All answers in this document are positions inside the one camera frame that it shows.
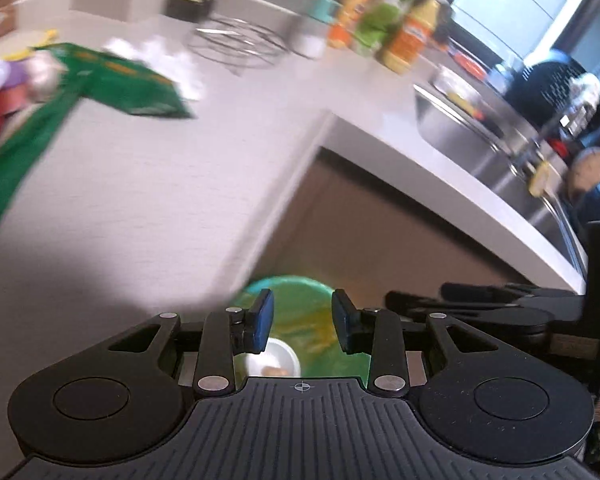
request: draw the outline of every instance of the white countertop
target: white countertop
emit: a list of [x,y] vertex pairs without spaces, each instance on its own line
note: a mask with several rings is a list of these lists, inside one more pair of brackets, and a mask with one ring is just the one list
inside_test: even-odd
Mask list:
[[[93,48],[190,25],[72,12],[49,25]],[[583,290],[560,253],[418,134],[413,82],[330,50],[231,74],[200,59],[194,120],[131,117],[83,100],[0,222],[0,472],[17,453],[5,406],[25,377],[145,319],[210,310],[248,279],[320,146],[400,189],[532,282]]]

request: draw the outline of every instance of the stainless steel sink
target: stainless steel sink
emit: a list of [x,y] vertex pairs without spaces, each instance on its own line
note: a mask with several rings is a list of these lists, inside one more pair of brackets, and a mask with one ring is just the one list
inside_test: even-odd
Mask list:
[[517,211],[582,275],[585,257],[555,198],[535,198],[510,163],[500,140],[441,94],[416,90],[418,130],[424,140],[448,157]]

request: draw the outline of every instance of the wire rack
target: wire rack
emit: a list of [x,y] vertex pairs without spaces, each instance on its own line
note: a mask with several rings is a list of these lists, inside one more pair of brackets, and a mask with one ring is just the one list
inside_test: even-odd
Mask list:
[[242,73],[247,68],[274,66],[288,52],[285,40],[269,28],[238,18],[217,16],[192,30],[187,47]]

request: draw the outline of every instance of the bottle cap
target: bottle cap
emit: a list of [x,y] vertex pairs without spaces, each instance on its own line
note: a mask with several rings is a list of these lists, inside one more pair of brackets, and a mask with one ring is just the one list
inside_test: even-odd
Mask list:
[[331,25],[334,20],[333,14],[339,7],[340,4],[333,0],[312,0],[307,15],[314,20]]

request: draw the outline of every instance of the orange bottle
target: orange bottle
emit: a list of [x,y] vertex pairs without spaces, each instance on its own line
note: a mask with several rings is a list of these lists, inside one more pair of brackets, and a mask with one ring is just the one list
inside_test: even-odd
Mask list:
[[402,28],[382,55],[386,67],[402,74],[411,66],[436,28],[439,8],[437,0],[425,0],[411,9]]
[[356,23],[365,12],[368,0],[344,0],[340,12],[329,31],[327,43],[333,48],[347,48],[351,43]]

